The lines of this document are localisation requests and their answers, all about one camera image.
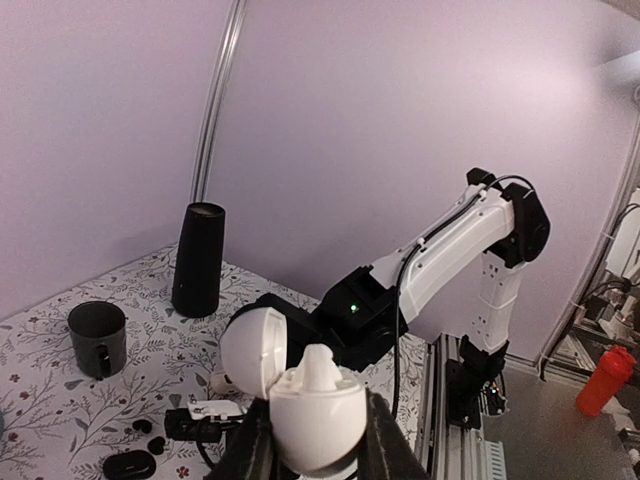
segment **black cylinder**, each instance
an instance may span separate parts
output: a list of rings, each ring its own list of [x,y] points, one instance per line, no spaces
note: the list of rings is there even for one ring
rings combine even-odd
[[[171,303],[185,317],[206,317],[218,308],[224,219],[224,208],[212,203],[187,207],[171,294]]]

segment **robotic arm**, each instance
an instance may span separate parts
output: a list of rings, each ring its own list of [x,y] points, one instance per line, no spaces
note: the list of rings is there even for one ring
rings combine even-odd
[[[511,183],[503,188],[500,185],[500,181],[514,177],[528,186]],[[469,186],[464,194],[434,225],[404,248],[354,270],[326,293],[313,312],[272,294],[240,309],[221,340],[223,364],[231,380],[244,391],[271,400],[272,411],[274,404],[283,404],[285,397],[289,402],[296,396],[298,403],[308,399],[311,405],[311,398],[317,400],[325,388],[338,392],[331,393],[334,397],[340,396],[343,390],[353,387],[354,379],[348,371],[362,371],[377,362],[396,344],[397,338],[408,331],[407,324],[419,315],[436,292],[481,255],[480,308],[477,316],[470,319],[469,334],[460,344],[463,362],[449,361],[446,371],[449,424],[479,428],[478,397],[485,383],[493,381],[504,367],[509,320],[522,274],[527,263],[543,250],[550,224],[535,190],[525,179],[517,176],[496,179],[493,174],[476,168],[467,174],[467,181]],[[263,318],[256,323],[264,336],[260,339],[262,356],[256,367],[257,371],[262,369],[262,375],[258,375],[259,381],[251,388],[242,388],[242,382],[236,377],[245,368],[239,369],[239,362],[232,359],[237,352],[251,351],[254,347],[239,348],[238,343],[246,343],[252,335],[241,332],[238,323],[248,323],[249,318],[255,320],[256,309],[261,309]],[[285,319],[286,329],[274,327],[273,333],[269,333],[269,324],[280,321],[285,325]],[[225,337],[242,340],[234,346],[229,346],[228,341],[225,346]],[[310,361],[309,352],[305,350],[310,345],[317,347],[314,344],[328,346],[333,361],[346,369],[337,369],[330,356],[324,358],[326,354],[318,349],[315,349],[318,360]],[[225,350],[234,352],[226,361]],[[284,357],[290,369],[287,373],[283,373]],[[296,375],[304,371],[310,374],[307,375],[310,380],[300,377],[296,381]],[[363,392],[351,392],[354,398],[359,398],[354,400],[356,403],[364,402]],[[283,412],[292,412],[296,402],[287,403]],[[272,421],[276,443],[286,458],[290,452],[283,447],[282,438],[278,439],[273,417]],[[299,439],[291,445],[291,450],[298,450]],[[302,468],[294,470],[304,473]]]

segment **red canister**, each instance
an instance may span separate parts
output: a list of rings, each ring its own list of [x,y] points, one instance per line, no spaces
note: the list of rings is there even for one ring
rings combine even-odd
[[[576,399],[580,411],[590,417],[600,415],[602,407],[629,381],[635,364],[636,359],[623,347],[615,346],[605,353]]]

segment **tabletop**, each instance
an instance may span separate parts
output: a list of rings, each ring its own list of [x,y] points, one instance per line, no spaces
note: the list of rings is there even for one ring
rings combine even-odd
[[[176,246],[57,295],[0,323],[0,480],[102,478],[101,464],[117,452],[146,449],[164,436],[165,411],[190,399],[219,398],[209,387],[221,369],[218,341],[242,305],[272,292],[303,308],[317,301],[233,265],[224,264],[220,306],[211,316],[189,319],[170,302]],[[76,366],[66,323],[73,307],[89,300],[118,305],[127,316],[128,358],[124,369],[102,381]],[[401,340],[398,424],[413,447],[417,434],[424,341]],[[359,374],[361,381],[391,400],[393,360],[387,354]],[[248,406],[251,398],[233,400]],[[136,419],[154,424],[145,435]],[[223,444],[207,447],[219,458]],[[156,457],[153,478],[201,479],[208,473],[192,442],[169,440]]]

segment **gray floor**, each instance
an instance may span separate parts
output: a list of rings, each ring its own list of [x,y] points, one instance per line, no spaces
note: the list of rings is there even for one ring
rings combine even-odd
[[[483,419],[487,440],[504,443],[510,480],[628,480],[631,462],[608,415],[575,407],[580,391],[507,367],[508,412]]]

